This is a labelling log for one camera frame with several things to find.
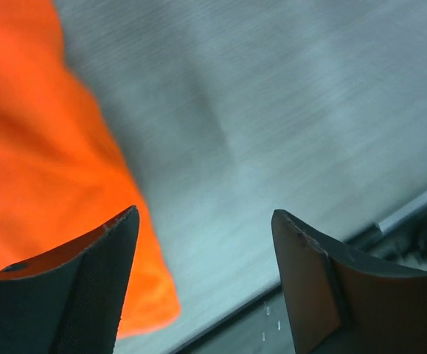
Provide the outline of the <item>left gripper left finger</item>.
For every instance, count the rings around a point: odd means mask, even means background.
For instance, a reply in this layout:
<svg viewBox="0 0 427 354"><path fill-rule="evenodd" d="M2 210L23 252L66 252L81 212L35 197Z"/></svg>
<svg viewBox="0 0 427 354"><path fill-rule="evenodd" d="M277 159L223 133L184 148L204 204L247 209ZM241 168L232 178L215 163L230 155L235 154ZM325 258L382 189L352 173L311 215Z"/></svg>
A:
<svg viewBox="0 0 427 354"><path fill-rule="evenodd" d="M0 271L0 353L112 353L136 249L130 206Z"/></svg>

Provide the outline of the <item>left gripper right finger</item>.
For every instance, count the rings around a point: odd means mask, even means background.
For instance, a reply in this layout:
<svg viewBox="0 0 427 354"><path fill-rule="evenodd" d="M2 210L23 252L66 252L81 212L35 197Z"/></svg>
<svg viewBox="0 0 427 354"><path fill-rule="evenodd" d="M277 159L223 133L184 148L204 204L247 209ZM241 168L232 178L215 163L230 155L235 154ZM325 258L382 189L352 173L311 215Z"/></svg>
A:
<svg viewBox="0 0 427 354"><path fill-rule="evenodd" d="M297 353L427 353L427 271L367 254L283 209L271 229Z"/></svg>

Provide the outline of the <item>orange t shirt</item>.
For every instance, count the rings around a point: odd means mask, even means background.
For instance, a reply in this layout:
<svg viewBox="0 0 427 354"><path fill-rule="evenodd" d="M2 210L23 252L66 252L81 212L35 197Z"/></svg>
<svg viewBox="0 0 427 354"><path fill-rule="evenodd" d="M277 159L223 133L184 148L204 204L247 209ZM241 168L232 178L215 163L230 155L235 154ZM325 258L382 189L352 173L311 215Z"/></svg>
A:
<svg viewBox="0 0 427 354"><path fill-rule="evenodd" d="M91 92L64 59L51 1L0 1L0 269L129 206L140 226L119 336L172 324L181 306L147 204Z"/></svg>

